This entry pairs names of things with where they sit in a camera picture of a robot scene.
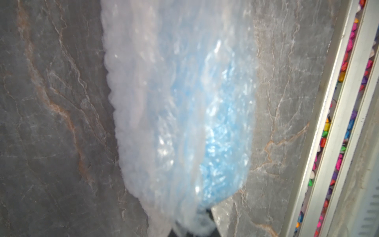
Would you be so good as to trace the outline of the blue plastic wine glass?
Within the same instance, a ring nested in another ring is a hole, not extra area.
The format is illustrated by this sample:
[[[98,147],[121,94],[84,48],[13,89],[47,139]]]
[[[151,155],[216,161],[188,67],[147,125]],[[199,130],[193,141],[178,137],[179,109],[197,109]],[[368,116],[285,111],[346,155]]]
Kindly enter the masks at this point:
[[[172,86],[178,135],[199,208],[232,196],[247,179],[253,138],[254,71],[233,52],[211,52]]]

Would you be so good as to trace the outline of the bubble wrap sheet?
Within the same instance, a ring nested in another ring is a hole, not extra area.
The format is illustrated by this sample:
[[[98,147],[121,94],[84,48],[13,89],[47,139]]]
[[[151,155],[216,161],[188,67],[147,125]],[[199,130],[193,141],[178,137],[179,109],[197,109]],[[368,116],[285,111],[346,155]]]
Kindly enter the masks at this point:
[[[213,206],[199,208],[191,192],[195,169],[186,166],[172,86],[209,53],[233,52],[250,62],[256,103],[252,18],[250,1],[101,1],[119,166],[151,236],[218,233]]]

